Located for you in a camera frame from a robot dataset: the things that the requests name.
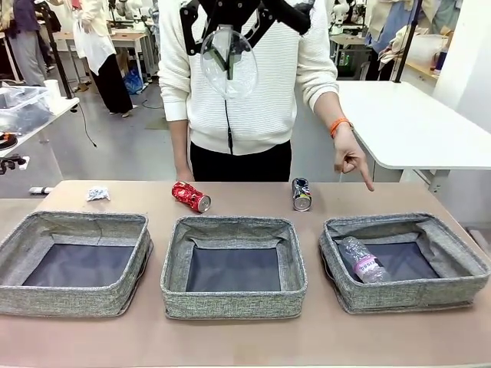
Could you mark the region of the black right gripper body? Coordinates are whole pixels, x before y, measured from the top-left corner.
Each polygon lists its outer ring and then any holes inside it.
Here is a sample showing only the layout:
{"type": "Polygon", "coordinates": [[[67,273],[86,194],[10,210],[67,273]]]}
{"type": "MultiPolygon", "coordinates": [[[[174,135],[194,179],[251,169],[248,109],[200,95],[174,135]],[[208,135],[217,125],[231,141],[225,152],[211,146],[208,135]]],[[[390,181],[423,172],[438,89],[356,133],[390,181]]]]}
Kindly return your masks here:
{"type": "Polygon", "coordinates": [[[275,20],[275,11],[286,9],[286,1],[198,1],[206,13],[206,25],[215,29],[221,25],[231,25],[239,29],[252,15],[259,24],[262,20],[275,20]]]}

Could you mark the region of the person's left hand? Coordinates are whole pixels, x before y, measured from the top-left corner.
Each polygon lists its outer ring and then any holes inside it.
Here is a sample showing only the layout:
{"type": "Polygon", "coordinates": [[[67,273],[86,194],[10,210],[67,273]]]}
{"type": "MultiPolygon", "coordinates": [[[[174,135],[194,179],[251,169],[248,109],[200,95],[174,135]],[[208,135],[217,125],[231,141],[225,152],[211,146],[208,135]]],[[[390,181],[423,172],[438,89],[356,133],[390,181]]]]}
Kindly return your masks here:
{"type": "Polygon", "coordinates": [[[339,125],[334,133],[333,142],[335,172],[347,174],[353,170],[358,170],[367,189],[373,192],[374,184],[369,172],[367,158],[350,126],[346,123],[339,125]]]}

